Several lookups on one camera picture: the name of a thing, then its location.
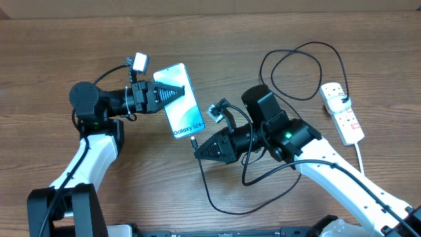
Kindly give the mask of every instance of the red label on power strip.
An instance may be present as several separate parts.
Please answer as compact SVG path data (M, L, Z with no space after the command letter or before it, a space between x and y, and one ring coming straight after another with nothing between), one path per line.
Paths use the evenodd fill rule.
M351 124L351 127L353 127L353 129L357 129L357 128L360 128L360 124L358 123Z

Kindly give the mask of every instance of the white arm segment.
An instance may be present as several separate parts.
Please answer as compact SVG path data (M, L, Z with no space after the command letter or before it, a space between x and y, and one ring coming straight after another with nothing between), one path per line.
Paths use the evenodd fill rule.
M65 188L73 188L78 184L93 184L95 191L98 192L99 185L104 178L110 164L117 158L117 146L113 136L105 134L90 135L89 151L86 154L84 161L80 164L78 170L74 173L73 178L69 180ZM80 140L78 152L75 154L73 160L67 166L66 170L56 179L50 187L59 189L67 174L73 169L74 165L79 161L80 157L85 151L85 140Z
M408 203L388 194L362 175L357 169L346 162L326 139L314 139L303 147L301 151L303 153L300 156L295 156L294 161L318 159L337 163L340 167L347 169L357 177L386 205L389 205L391 210L398 214L400 218L404 219L408 215L405 211L406 207L410 207ZM383 236L380 230L385 225L393 228L398 224L396 219L389 213L384 213L380 205L371 196L340 170L333 169L329 165L316 163L302 163L295 167L301 174L314 180L338 200L357 219L365 231L367 231L368 236Z

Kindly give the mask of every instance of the power strip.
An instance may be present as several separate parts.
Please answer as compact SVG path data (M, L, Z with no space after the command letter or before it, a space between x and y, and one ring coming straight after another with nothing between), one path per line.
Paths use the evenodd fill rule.
M364 132L358 123L358 120L354 114L354 111L351 108L351 102L349 101L349 108L333 113L332 108L329 108L328 100L333 97L344 96L343 89L341 84L337 82L330 82L324 84L319 89L320 95L322 96L324 105L326 109L331 113L330 116L334 121L337 133L341 137L343 145L355 145L357 151L358 162L360 165L360 170L362 175L364 175L364 168L362 166L362 158L360 154L360 149L358 147L358 142L364 138Z

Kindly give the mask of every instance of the wooden tabletop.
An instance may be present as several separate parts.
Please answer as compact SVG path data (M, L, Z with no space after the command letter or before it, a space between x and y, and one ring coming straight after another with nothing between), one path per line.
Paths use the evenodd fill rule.
M332 44L347 71L353 109L364 130L360 142L366 175L413 206L421 204L421 14L318 13L171 16L0 21L0 235L27 236L26 198L45 188L73 158L79 135L70 120L70 88L94 81L137 51L149 54L152 72L184 63L204 112L225 97L259 84L264 55L308 41ZM322 45L303 50L322 64L323 83L343 75L334 52ZM264 79L282 56L269 58ZM305 97L318 83L318 67L294 55L275 73L286 93ZM99 83L103 90L129 84L126 69ZM288 101L355 167L354 147L341 143L319 95ZM291 110L283 103L290 117ZM203 113L201 144L224 127ZM234 113L237 124L245 119ZM175 140L164 111L125 122L122 153L98 192L107 224L137 223L143 230L251 230L313 225L327 214L356 223L331 195L307 177L282 199L246 216L209 205L189 139ZM251 186L241 185L240 163L204 161L212 199L227 211L247 211L284 192L297 171L284 170ZM248 179L278 164L270 156L250 166Z

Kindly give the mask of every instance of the smartphone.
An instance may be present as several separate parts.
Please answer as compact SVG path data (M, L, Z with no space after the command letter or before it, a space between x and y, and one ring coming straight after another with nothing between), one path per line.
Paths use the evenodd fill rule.
M154 72L153 80L170 86L184 86L184 96L164 108L172 135L176 139L205 129L205 122L197 105L195 93L184 64L179 63Z

